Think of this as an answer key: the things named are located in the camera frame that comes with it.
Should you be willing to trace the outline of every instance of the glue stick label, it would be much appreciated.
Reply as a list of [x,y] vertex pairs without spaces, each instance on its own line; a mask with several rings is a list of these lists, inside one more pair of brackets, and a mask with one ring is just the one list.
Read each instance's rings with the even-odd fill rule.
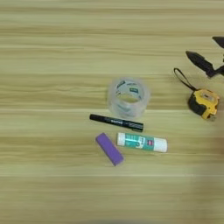
[[144,137],[138,135],[125,134],[125,146],[130,148],[154,150],[154,137]]

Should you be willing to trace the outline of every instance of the glue stick cap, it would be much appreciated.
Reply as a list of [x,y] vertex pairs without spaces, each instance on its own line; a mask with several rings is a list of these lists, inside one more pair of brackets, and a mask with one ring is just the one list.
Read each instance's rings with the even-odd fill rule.
[[163,138],[154,137],[154,151],[167,152],[167,141]]
[[117,133],[117,145],[125,145],[125,133]]

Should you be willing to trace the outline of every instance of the glue stick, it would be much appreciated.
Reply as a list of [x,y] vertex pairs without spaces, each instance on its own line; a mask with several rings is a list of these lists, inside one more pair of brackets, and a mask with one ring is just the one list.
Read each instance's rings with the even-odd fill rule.
[[117,134],[117,145],[145,151],[167,152],[167,141],[152,136],[139,136],[128,133]]

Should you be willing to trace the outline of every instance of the packing tape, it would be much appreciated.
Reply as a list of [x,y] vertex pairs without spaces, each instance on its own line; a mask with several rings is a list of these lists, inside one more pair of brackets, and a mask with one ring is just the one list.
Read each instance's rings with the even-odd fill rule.
[[121,78],[108,88],[109,110],[125,119],[141,116],[150,100],[149,89],[137,79]]

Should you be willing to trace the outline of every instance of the green label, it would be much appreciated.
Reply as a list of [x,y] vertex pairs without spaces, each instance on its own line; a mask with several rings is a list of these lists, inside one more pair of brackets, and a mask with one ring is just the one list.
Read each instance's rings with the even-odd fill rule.
[[125,146],[146,151],[153,151],[154,137],[125,134]]
[[138,94],[138,89],[135,88],[135,87],[131,87],[131,88],[129,89],[129,91],[132,92],[132,93],[137,93],[137,94]]

